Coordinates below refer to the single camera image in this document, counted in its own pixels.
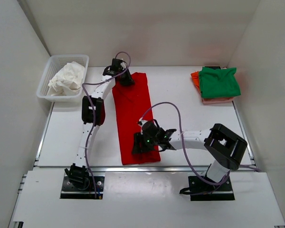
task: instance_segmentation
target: white table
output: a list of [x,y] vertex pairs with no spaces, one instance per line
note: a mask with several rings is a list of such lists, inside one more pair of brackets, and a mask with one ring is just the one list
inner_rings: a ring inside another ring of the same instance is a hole
[[[99,82],[103,67],[89,67],[86,82]],[[131,67],[130,72],[146,73],[151,104],[170,101],[178,106],[184,130],[203,130],[215,123],[222,123],[240,136],[241,128],[232,103],[203,105],[190,73],[201,70],[200,66]],[[88,87],[90,93],[95,86]],[[90,152],[91,166],[122,166],[114,99],[112,92],[105,103],[106,119],[97,133]],[[178,116],[174,107],[165,104],[153,109],[153,117],[164,129],[178,128]],[[82,134],[81,103],[55,103],[43,142],[38,166],[67,167],[77,154]],[[203,150],[188,150],[191,163],[208,166],[214,161],[212,155]],[[242,164],[251,164],[248,152]],[[152,167],[187,166],[182,150],[161,153],[161,161],[139,165]]]
[[[202,130],[222,123],[242,136],[232,103],[203,105],[190,73],[197,66],[131,67],[148,77],[151,103],[175,103],[184,130]],[[98,82],[103,67],[92,67],[87,82]],[[91,93],[95,87],[89,87]],[[179,194],[193,175],[183,152],[161,153],[161,162],[122,166],[112,93],[105,100],[106,120],[89,158],[95,175],[104,174],[103,200],[60,199],[64,168],[74,162],[82,133],[81,103],[56,103],[43,141],[38,166],[29,171],[17,200],[14,222],[23,228],[260,228],[285,225],[266,173],[232,172],[234,201],[191,202]],[[164,128],[178,128],[172,106],[156,107],[153,117]],[[196,169],[205,172],[214,161],[207,151],[188,150]],[[242,164],[251,164],[248,152]]]
[[233,172],[234,201],[190,201],[186,172],[106,172],[103,200],[60,199],[63,168],[26,177],[23,228],[274,228],[285,225],[266,173]]

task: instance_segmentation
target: white plastic basket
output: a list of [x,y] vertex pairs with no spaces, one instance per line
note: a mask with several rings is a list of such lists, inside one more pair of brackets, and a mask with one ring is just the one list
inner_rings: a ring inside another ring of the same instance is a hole
[[48,83],[55,76],[55,74],[63,68],[67,63],[77,62],[85,67],[84,76],[82,83],[86,79],[87,66],[89,64],[89,56],[86,55],[55,55],[51,56],[48,61],[46,68],[44,69],[42,78],[40,80],[37,97],[47,99],[51,102],[79,102],[81,100],[82,87],[77,95],[73,96],[49,96],[48,94]]

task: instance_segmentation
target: crumpled white cloth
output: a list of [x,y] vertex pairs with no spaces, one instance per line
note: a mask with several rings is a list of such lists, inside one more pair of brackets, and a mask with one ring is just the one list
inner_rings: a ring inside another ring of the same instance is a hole
[[47,95],[72,96],[79,93],[85,67],[77,62],[67,63],[50,80]]

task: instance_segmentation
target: green shirt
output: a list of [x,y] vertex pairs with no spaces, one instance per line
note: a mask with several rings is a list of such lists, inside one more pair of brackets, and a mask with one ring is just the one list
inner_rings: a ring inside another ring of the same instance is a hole
[[199,72],[199,86],[202,98],[234,97],[241,95],[234,78],[236,68],[211,69],[203,67]]

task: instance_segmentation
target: red cloth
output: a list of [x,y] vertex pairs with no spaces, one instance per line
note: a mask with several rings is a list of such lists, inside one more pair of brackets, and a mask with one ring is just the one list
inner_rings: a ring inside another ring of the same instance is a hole
[[[132,155],[134,133],[141,130],[137,122],[144,112],[151,107],[147,75],[145,73],[134,73],[132,78],[135,81],[134,85],[121,86],[117,81],[113,87],[122,163],[128,165],[159,162],[161,157],[156,151]],[[152,110],[147,113],[144,119],[153,119]]]

